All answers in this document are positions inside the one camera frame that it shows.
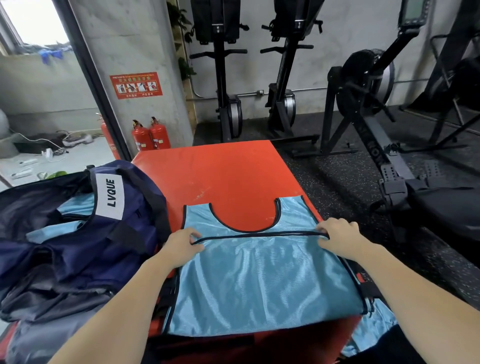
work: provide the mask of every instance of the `speckled gym floor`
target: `speckled gym floor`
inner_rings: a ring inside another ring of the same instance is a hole
[[[400,112],[397,107],[392,108],[392,113],[396,123],[391,123],[383,113],[379,116],[392,140],[412,146],[428,140],[433,122]],[[340,120],[341,115],[336,112],[334,127]],[[297,115],[293,129],[298,135],[320,134],[322,121],[322,114]],[[446,127],[444,134],[452,131]],[[219,123],[199,124],[194,145],[219,143],[219,136]],[[247,120],[240,140],[266,139],[267,136],[266,119]],[[338,145],[345,145],[347,141],[354,143],[358,153],[305,159],[293,159],[287,151],[279,150],[279,153],[323,218],[357,221],[367,238],[384,245],[407,266],[480,309],[480,269],[427,233],[415,241],[397,244],[387,219],[370,216],[370,204],[381,199],[377,186],[380,174],[352,126]],[[458,143],[468,147],[407,154],[404,158],[417,175],[422,173],[426,159],[435,158],[449,179],[480,185],[480,136],[463,133]]]

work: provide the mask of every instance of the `concrete pillar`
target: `concrete pillar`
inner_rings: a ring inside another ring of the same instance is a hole
[[[155,116],[172,147],[193,143],[175,45],[164,0],[73,0],[75,17],[117,115],[130,151],[132,119]],[[118,99],[111,75],[157,72],[162,96]]]

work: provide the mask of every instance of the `white label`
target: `white label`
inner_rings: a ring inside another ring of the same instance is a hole
[[[97,173],[97,203],[95,214],[121,220],[125,206],[122,177],[117,174]]]

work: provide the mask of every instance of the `concrete wall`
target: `concrete wall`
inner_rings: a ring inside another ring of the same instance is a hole
[[[460,0],[437,0],[431,13],[431,26],[423,27],[420,35],[411,41],[395,60],[396,79],[410,80],[428,78],[434,65],[429,49],[426,49],[428,34],[447,32],[455,18]],[[317,28],[303,41],[313,44],[314,49],[299,49],[295,58],[288,87],[290,89],[327,86],[330,67],[342,65],[348,56],[361,49],[386,49],[396,38],[397,20],[401,0],[326,0],[318,19],[324,21],[324,33]],[[187,9],[192,19],[190,0],[180,0],[180,7]],[[226,58],[227,89],[229,93],[244,93],[263,89],[275,82],[281,55],[272,52],[260,54],[260,49],[282,46],[283,40],[272,43],[270,33],[260,28],[275,17],[273,0],[243,0],[240,21],[250,26],[250,31],[240,30],[240,39],[226,48],[247,48],[248,54],[232,54]],[[188,52],[197,53],[212,50],[213,46],[201,46],[196,40],[187,45]],[[215,96],[215,64],[210,58],[192,61],[197,72],[192,77],[195,91],[204,97]],[[425,86],[419,84],[398,84],[390,98],[390,104],[402,104],[413,100]],[[324,110],[326,90],[297,92],[297,113]],[[268,116],[264,107],[266,96],[242,98],[244,119]],[[196,103],[198,121],[216,120],[216,100]]]
[[[151,116],[166,124],[172,146],[191,146],[165,0],[76,0],[72,7],[132,153],[132,119],[146,122]],[[158,72],[163,96],[117,99],[110,75],[152,71]]]
[[[42,63],[38,55],[1,56],[0,109],[19,133],[98,129],[98,108],[73,52]]]

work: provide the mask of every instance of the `human hand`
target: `human hand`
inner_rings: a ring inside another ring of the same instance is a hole
[[[178,230],[167,239],[163,248],[160,249],[158,255],[163,257],[165,263],[170,268],[178,268],[185,265],[193,259],[193,257],[205,249],[203,244],[193,245],[193,236],[200,238],[202,235],[194,228],[186,228]]]
[[[317,225],[317,230],[327,232],[329,240],[318,239],[318,245],[338,256],[357,261],[366,248],[373,243],[360,234],[356,222],[348,223],[344,218],[329,218]]]

